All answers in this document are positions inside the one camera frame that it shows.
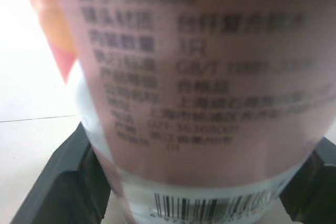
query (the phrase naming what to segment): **product label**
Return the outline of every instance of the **product label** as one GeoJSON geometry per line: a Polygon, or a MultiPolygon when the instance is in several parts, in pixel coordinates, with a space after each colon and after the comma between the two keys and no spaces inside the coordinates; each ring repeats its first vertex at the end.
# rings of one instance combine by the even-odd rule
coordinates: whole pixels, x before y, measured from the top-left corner
{"type": "Polygon", "coordinates": [[[299,164],[335,115],[335,0],[60,0],[115,165],[180,186],[299,164]]]}

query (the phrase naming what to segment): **barcode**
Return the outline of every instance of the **barcode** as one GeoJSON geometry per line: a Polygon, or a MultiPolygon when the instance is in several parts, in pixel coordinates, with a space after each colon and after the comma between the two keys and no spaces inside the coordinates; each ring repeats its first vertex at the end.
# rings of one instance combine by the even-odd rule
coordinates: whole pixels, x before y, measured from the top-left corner
{"type": "Polygon", "coordinates": [[[230,198],[189,199],[155,193],[156,214],[159,218],[188,221],[233,221],[262,211],[278,197],[284,182],[253,194],[230,198]]]}

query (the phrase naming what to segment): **white tile floor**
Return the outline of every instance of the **white tile floor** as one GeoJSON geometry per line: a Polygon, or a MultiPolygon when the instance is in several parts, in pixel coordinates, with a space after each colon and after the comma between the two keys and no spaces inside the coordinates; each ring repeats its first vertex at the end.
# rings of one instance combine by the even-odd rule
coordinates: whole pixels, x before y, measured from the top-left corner
{"type": "MultiPolygon", "coordinates": [[[[28,0],[0,0],[0,224],[78,119],[28,0]]],[[[327,136],[336,142],[336,126],[327,136]]]]}

